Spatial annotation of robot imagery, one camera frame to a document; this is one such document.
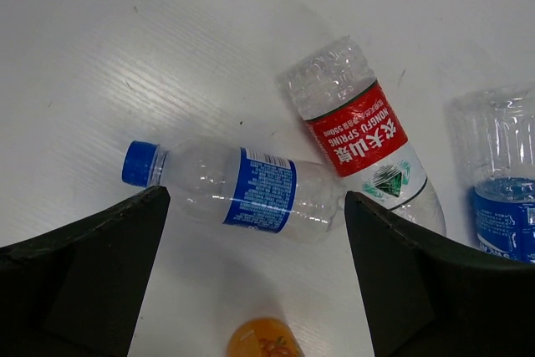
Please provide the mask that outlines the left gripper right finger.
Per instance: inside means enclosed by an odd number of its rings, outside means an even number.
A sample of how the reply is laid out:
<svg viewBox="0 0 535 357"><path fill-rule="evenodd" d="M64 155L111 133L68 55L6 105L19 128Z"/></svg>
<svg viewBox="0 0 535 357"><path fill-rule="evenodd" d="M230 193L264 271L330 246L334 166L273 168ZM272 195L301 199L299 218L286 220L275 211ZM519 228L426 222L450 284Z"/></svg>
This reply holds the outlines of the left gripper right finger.
<svg viewBox="0 0 535 357"><path fill-rule="evenodd" d="M375 355L533 355L533 265L454 242L356 192L344 214Z"/></svg>

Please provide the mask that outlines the small bottle blue cap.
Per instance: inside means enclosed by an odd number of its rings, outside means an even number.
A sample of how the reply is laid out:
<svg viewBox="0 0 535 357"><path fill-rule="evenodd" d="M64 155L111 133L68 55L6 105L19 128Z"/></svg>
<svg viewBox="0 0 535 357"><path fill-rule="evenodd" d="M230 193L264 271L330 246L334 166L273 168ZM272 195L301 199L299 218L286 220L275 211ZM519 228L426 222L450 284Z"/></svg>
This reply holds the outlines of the small bottle blue cap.
<svg viewBox="0 0 535 357"><path fill-rule="evenodd" d="M346 190L327 167L207 137L174 148L133 141L122 181L164 186L195 222L243 227L299 242L325 239L344 225Z"/></svg>

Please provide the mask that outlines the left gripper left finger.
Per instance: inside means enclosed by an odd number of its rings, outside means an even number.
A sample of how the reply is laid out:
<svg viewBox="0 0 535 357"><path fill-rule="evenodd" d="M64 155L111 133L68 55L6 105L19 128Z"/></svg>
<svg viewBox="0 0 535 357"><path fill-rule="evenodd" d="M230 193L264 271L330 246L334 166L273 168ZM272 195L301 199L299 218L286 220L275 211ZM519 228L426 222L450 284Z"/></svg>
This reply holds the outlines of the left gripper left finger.
<svg viewBox="0 0 535 357"><path fill-rule="evenodd" d="M170 205L153 186L1 249L3 356L126 356Z"/></svg>

